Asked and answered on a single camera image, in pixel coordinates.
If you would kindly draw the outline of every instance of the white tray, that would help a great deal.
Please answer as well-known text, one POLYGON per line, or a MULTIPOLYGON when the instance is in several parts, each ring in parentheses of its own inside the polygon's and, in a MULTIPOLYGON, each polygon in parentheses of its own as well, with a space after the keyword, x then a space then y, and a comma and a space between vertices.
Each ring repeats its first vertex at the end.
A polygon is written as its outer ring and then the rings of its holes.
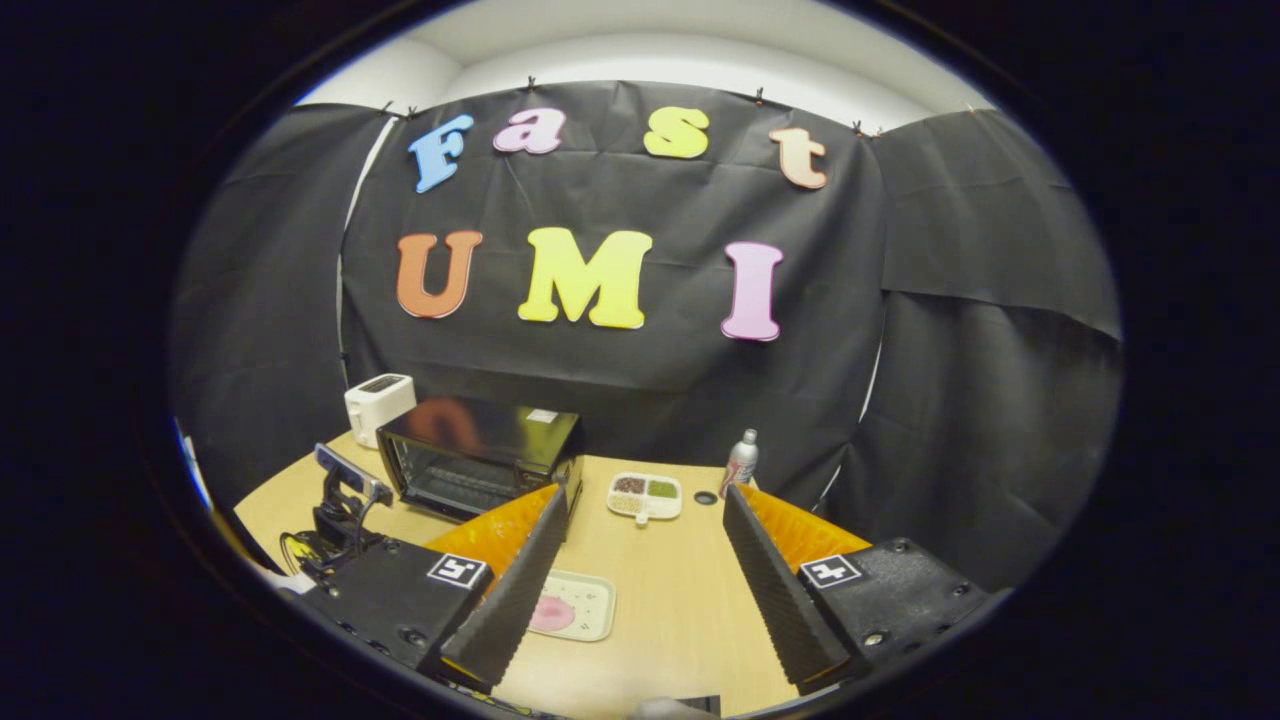
POLYGON ((564 570, 547 573, 543 582, 543 594, 558 597, 573 609, 573 621, 559 630, 529 630, 553 638, 595 642, 608 637, 613 629, 613 607, 617 592, 613 583, 604 578, 579 575, 564 570))
POLYGON ((637 525, 646 524, 650 519, 671 520, 680 515, 684 505, 685 491, 680 487, 680 480, 663 475, 646 475, 644 473, 618 473, 609 480, 609 489, 604 496, 604 506, 618 515, 631 515, 637 525), (644 480, 641 492, 622 492, 614 489, 622 478, 639 478, 644 480), (669 483, 676 487, 676 497, 657 497, 649 495, 653 483, 669 483))

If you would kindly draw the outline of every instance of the foam letter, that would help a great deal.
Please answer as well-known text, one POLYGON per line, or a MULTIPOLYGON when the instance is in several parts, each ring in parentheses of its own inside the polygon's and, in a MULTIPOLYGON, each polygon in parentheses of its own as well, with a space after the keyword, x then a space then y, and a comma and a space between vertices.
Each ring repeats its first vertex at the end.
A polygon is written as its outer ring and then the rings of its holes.
POLYGON ((773 266, 782 261, 782 251, 759 242, 731 242, 724 254, 733 260, 733 310, 721 323, 721 332, 739 340, 777 340, 781 329, 772 316, 773 266))
POLYGON ((707 151, 707 133, 712 122, 707 113, 692 108, 658 108, 649 115, 644 149, 650 155, 696 158, 707 151))
POLYGON ((457 158, 462 154, 462 131, 476 124, 471 115, 458 115, 433 129, 408 146, 417 158, 417 191, 426 192, 453 177, 458 167, 445 156, 457 158))
POLYGON ((809 131, 803 128, 776 129, 769 133, 769 140, 782 147, 778 155, 782 161, 782 174, 800 187, 818 190, 827 184, 826 173, 814 172, 812 155, 819 158, 827 154, 823 145, 809 141, 809 131))
POLYGON ((493 136, 493 146, 503 152, 526 150, 532 155, 541 155, 559 147, 562 127, 564 127, 564 113, 554 108, 521 110, 511 117, 509 128, 503 128, 493 136))
POLYGON ((435 236, 407 234, 399 241, 401 266, 396 278, 396 299, 401 307, 415 318, 443 318, 462 305, 467 295, 467 277, 471 274, 471 251, 480 245, 477 232, 451 232, 444 238, 449 246, 449 279, 444 292, 428 295, 422 290, 426 278, 426 254, 435 247, 435 236))
POLYGON ((644 324, 640 311, 640 260, 653 247, 653 238, 618 231, 604 238, 591 263, 582 263, 573 233, 564 228, 538 228, 529 233, 534 246, 534 277, 529 300, 516 314, 525 320, 549 323, 559 314, 552 302, 552 286, 559 292, 564 316, 577 322, 595 291, 600 300, 591 309, 591 323, 605 328, 635 329, 644 324))

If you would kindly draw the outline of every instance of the pink letter i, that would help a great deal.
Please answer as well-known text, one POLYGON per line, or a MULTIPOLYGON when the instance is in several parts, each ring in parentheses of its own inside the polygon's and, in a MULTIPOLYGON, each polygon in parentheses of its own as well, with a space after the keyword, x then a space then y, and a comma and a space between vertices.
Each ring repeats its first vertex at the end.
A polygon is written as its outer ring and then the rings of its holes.
POLYGON ((721 332, 739 340, 777 340, 773 266, 782 261, 782 251, 759 242, 732 242, 724 254, 733 260, 733 310, 721 323, 721 332))

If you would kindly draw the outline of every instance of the white wall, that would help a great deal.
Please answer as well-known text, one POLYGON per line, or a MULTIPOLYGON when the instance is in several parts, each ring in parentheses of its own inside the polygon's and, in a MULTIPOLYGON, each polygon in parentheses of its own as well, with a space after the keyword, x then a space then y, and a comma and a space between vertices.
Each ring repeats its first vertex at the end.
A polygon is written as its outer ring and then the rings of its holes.
POLYGON ((399 37, 366 54, 329 77, 298 105, 346 102, 406 113, 438 105, 449 82, 462 70, 444 53, 426 42, 399 37))
POLYGON ((465 68, 440 101, 539 83, 586 79, 675 82, 764 96, 863 129, 890 129, 933 115, 883 86, 831 65, 732 40, 627 33, 553 42, 465 68))

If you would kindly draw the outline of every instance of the white ceiling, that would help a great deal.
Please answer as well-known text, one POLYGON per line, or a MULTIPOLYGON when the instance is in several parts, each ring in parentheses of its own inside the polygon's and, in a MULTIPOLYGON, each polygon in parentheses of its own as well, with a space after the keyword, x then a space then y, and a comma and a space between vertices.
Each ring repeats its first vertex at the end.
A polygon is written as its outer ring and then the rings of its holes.
POLYGON ((458 64, 579 37, 664 32, 750 42, 863 76, 934 113, 991 108, 906 44, 814 0, 479 0, 410 32, 458 64))

